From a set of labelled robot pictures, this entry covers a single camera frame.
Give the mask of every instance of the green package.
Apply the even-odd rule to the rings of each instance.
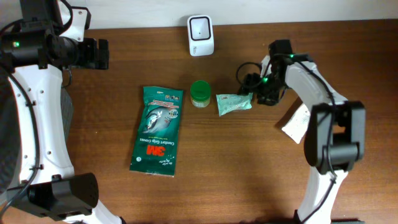
[[[182,90],[144,87],[144,112],[137,132],[130,170],[175,174]]]
[[[251,109],[251,98],[253,93],[248,95],[220,94],[216,95],[218,105],[218,115],[223,116],[231,111]]]

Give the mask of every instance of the black mount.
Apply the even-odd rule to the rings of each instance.
[[[257,103],[267,106],[275,106],[280,101],[280,91],[286,90],[289,87],[285,82],[285,74],[287,66],[294,62],[280,55],[293,54],[290,40],[275,40],[269,45],[269,56],[271,58],[271,74],[266,79],[260,77],[259,74],[247,74],[244,77],[243,84],[238,91],[239,95],[247,95],[248,93],[255,93],[257,95]],[[312,59],[307,54],[295,54],[295,61],[309,61]]]
[[[330,171],[326,159],[326,145],[330,128],[332,107],[320,104],[312,107],[307,135],[304,140],[304,153],[310,166],[316,167],[320,174]],[[332,132],[329,152],[334,170],[350,171],[354,163],[364,156],[365,107],[359,101],[346,101],[336,106],[333,121],[345,130]]]
[[[98,48],[95,39],[84,38],[83,42],[77,42],[59,36],[67,27],[62,24],[57,0],[20,1],[23,21],[18,26],[21,32],[4,34],[0,42],[0,63],[10,72],[28,65],[46,69],[49,64],[60,70],[63,67],[109,68],[107,40],[100,39]],[[82,7],[72,9],[87,10]],[[85,29],[89,28],[91,20],[91,14],[87,12]]]
[[[21,188],[23,187],[9,189],[8,200]],[[37,217],[62,221],[68,215],[91,215],[92,209],[97,206],[98,197],[98,184],[94,174],[66,179],[56,175],[51,182],[31,185],[13,207]]]

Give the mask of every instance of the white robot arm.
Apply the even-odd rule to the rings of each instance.
[[[311,111],[304,143],[305,157],[311,165],[310,178],[294,223],[329,224],[338,189],[364,154],[364,106],[347,101],[332,89],[308,55],[293,54],[289,40],[276,40],[270,44],[269,53],[262,65],[257,64],[260,75],[248,74],[241,82],[238,72],[242,66],[238,68],[239,93],[256,93],[259,104],[274,106],[280,101],[280,91],[284,94],[291,88]],[[345,131],[333,134],[331,124],[345,127]]]
[[[59,6],[67,8],[67,15]],[[0,72],[9,77],[14,92],[21,167],[16,169],[20,184],[8,188],[9,203],[0,219],[13,206],[67,223],[125,223],[98,200],[93,174],[75,176],[65,144],[64,126],[69,124],[62,119],[62,70],[108,69],[108,42],[99,40],[97,48],[95,39],[84,38],[91,19],[87,8],[72,7],[65,0],[21,0],[21,8],[24,18],[14,25],[22,30],[1,34]],[[19,147],[1,150],[13,158]],[[7,168],[15,169],[15,161],[8,162]]]

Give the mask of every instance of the green bottle cap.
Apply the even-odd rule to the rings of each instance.
[[[199,80],[191,86],[191,97],[195,101],[204,102],[210,98],[211,88],[209,83]]]

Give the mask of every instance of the white plastic casing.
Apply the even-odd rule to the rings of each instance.
[[[91,215],[74,215],[67,217],[66,223],[87,223],[87,224],[122,224],[122,220],[113,215],[99,200]]]
[[[334,90],[329,83],[322,77],[320,72],[317,69],[317,65],[313,62],[302,62],[307,68],[312,70],[312,72],[321,78],[328,89],[331,91],[335,103],[342,104],[347,99],[341,96],[336,90]],[[309,111],[312,110],[313,105],[318,105],[320,103],[331,103],[331,100],[328,96],[328,93],[325,90],[325,87],[321,85],[321,83],[311,76],[300,64],[295,63],[293,65],[289,65],[286,68],[286,76],[285,76],[286,84],[292,88],[303,101],[304,105],[308,108]],[[333,188],[330,191],[329,196],[327,197],[325,203],[322,207],[311,217],[309,218],[305,224],[321,224],[321,223],[330,223],[330,214],[331,209],[333,208],[333,203],[335,202],[338,189],[342,183],[342,181],[348,175],[348,172],[344,172],[343,170],[336,170],[337,179],[336,184],[333,185]],[[297,210],[298,217],[300,220],[304,220],[309,214],[311,214],[314,209],[316,209],[326,192],[328,191],[330,185],[330,179],[332,178],[331,173],[327,172],[325,175],[321,175],[317,168],[311,167],[310,178],[308,180],[307,191],[304,196],[304,200]]]
[[[87,10],[85,9],[72,9],[73,20],[70,28],[66,30],[60,37],[68,37],[75,41],[82,42],[85,35],[85,26],[87,20]],[[62,21],[68,21],[70,18],[69,12],[65,16],[62,14]]]
[[[39,69],[37,65],[16,68],[12,74],[25,89],[36,116],[40,142],[39,170],[32,184],[50,182],[53,175],[62,178],[73,177],[74,169],[70,162],[61,115],[62,72],[49,65],[48,69]],[[18,118],[21,132],[22,163],[19,180],[28,180],[35,164],[35,142],[30,112],[26,100],[18,87],[11,82],[16,96]]]
[[[187,21],[189,51],[192,56],[211,55],[214,52],[213,23],[209,16],[191,16]]]

